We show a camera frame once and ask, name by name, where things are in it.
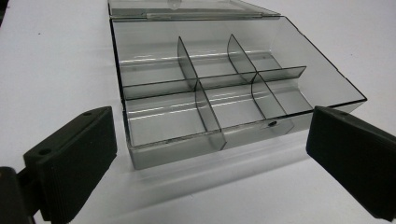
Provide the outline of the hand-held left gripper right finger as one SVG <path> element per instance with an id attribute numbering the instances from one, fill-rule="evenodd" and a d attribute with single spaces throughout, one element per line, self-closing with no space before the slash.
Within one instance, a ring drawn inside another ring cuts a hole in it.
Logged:
<path id="1" fill-rule="evenodd" d="M 317 106 L 306 152 L 373 217 L 396 219 L 396 136 L 347 112 Z"/>

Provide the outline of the clear grey compartment box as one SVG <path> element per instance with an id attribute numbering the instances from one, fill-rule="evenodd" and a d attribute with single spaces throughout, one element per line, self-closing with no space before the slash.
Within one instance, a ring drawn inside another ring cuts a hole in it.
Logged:
<path id="1" fill-rule="evenodd" d="M 305 130 L 364 95 L 285 16 L 243 0 L 107 0 L 127 146 L 147 169 Z"/>

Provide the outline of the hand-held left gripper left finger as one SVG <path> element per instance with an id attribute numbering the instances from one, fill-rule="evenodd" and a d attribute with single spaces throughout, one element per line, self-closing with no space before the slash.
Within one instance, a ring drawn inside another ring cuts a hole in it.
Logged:
<path id="1" fill-rule="evenodd" d="M 117 156 L 112 108 L 86 111 L 23 155 L 42 191 L 41 214 L 53 224 L 73 220 Z"/>

